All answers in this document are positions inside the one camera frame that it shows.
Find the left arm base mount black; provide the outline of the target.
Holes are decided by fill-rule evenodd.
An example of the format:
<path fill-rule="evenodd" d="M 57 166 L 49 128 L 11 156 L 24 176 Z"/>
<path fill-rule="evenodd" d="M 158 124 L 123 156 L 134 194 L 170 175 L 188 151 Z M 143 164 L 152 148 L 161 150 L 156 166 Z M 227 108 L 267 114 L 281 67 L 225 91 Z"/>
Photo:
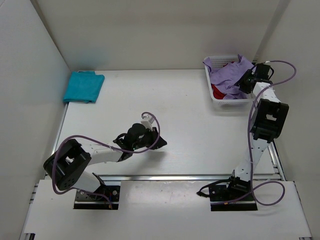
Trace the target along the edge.
<path fill-rule="evenodd" d="M 120 181 L 105 181 L 106 185 L 100 194 L 108 197 L 110 203 L 103 196 L 86 194 L 77 190 L 74 198 L 73 208 L 75 210 L 118 210 L 121 192 Z"/>

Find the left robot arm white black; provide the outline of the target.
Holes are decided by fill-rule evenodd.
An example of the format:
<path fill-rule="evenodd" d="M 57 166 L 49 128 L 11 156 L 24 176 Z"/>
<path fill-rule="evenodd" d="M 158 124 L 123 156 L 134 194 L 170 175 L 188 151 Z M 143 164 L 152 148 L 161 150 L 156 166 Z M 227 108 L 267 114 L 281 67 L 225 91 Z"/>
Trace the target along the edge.
<path fill-rule="evenodd" d="M 105 162 L 119 163 L 130 158 L 135 150 L 157 150 L 167 145 L 156 127 L 146 128 L 141 123 L 133 124 L 113 142 L 119 146 L 120 151 L 99 144 L 84 145 L 74 138 L 69 139 L 58 154 L 55 170 L 55 154 L 44 162 L 43 168 L 50 177 L 55 175 L 55 185 L 59 191 L 77 189 L 87 192 L 93 200 L 100 200 L 110 195 L 107 193 L 108 187 L 96 173 L 86 171 L 87 166 Z"/>

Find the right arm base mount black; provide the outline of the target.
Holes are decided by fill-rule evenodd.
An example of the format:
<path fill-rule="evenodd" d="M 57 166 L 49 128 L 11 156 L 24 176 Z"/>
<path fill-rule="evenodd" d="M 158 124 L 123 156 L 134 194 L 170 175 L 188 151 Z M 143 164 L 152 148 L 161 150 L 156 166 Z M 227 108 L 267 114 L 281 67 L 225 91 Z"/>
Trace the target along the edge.
<path fill-rule="evenodd" d="M 209 183 L 196 193 L 209 198 L 212 212 L 257 211 L 257 203 L 251 194 L 251 184 L 238 177 L 229 177 Z"/>

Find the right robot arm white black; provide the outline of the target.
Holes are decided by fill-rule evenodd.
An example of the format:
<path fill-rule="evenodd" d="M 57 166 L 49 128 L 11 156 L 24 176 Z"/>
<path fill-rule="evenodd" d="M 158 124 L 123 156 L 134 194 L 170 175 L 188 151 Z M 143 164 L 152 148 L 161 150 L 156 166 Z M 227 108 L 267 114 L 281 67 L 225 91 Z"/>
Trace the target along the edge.
<path fill-rule="evenodd" d="M 258 63 L 248 69 L 235 83 L 245 94 L 254 96 L 249 112 L 247 156 L 240 163 L 225 186 L 224 193 L 230 200 L 238 199 L 251 191 L 253 174 L 270 143 L 282 132 L 289 105 L 281 102 L 273 89 L 273 68 L 267 63 Z"/>

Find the teal t shirt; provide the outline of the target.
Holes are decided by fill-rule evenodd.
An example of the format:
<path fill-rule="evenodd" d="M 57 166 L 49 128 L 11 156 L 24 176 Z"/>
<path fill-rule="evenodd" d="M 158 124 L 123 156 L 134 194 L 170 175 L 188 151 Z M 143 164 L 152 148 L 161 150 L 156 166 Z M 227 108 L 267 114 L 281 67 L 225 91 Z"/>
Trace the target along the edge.
<path fill-rule="evenodd" d="M 96 103 L 105 76 L 94 71 L 73 71 L 63 97 L 64 103 L 81 102 Z"/>

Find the lavender t shirt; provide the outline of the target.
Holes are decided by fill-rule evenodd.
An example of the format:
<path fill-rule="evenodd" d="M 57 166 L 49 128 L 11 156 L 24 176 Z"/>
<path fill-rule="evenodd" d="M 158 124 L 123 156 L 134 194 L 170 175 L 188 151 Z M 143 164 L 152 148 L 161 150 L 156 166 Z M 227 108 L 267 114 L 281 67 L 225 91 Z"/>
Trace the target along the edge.
<path fill-rule="evenodd" d="M 236 82 L 245 72 L 254 65 L 242 55 L 237 55 L 237 61 L 231 61 L 223 65 L 222 68 L 213 68 L 213 63 L 209 57 L 203 61 L 208 68 L 208 75 L 213 97 L 217 100 L 243 100 L 247 95 L 235 86 Z"/>

